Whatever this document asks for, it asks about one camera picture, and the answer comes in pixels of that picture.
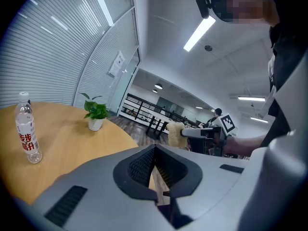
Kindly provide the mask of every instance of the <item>plastic bottle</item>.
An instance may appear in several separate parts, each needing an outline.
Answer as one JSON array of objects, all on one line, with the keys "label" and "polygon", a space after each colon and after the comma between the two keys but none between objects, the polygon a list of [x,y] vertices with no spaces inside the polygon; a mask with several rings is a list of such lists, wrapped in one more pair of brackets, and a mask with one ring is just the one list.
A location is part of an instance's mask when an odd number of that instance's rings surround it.
[{"label": "plastic bottle", "polygon": [[15,109],[16,128],[22,148],[30,163],[37,164],[42,159],[39,144],[35,135],[34,118],[31,105],[28,103],[29,93],[19,93],[19,104]]}]

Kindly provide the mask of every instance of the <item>bottle label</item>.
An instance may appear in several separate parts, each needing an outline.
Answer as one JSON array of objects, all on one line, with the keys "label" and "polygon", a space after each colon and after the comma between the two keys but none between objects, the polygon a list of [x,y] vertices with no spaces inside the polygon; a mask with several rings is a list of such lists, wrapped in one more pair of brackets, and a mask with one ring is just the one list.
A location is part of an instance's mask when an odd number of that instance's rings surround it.
[{"label": "bottle label", "polygon": [[38,151],[39,144],[34,130],[34,119],[26,124],[16,123],[17,132],[24,152],[27,154],[33,154]]}]

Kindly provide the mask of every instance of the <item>ceiling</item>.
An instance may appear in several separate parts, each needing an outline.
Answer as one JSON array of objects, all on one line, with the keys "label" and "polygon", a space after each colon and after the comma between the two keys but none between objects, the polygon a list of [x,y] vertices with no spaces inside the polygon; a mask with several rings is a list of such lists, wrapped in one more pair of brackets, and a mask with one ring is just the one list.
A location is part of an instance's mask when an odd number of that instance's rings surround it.
[{"label": "ceiling", "polygon": [[[148,6],[147,54],[187,78],[213,83],[229,95],[242,116],[255,116],[263,103],[234,97],[269,94],[269,26],[225,23],[211,11],[216,22],[187,52],[183,47],[202,21],[195,0],[149,0]],[[213,51],[205,51],[205,45]]]},{"label": "ceiling", "polygon": [[[155,87],[156,83],[161,84],[163,86],[163,89],[161,90],[157,89]],[[156,89],[158,91],[159,96],[164,97],[166,99],[170,99],[171,102],[178,100],[179,102],[187,106],[190,106],[192,108],[202,107],[204,109],[212,109],[208,104],[192,96],[188,92],[156,76],[153,76],[146,71],[139,70],[134,78],[133,84],[149,91]]]}]

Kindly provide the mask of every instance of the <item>white bottle cap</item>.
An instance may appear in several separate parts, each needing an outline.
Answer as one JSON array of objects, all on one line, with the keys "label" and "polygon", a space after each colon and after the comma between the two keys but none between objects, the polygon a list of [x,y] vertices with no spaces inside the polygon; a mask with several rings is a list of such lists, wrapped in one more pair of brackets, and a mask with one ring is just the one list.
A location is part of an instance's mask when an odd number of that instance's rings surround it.
[{"label": "white bottle cap", "polygon": [[26,91],[22,91],[19,93],[19,101],[21,102],[28,102],[29,100],[29,93]]}]

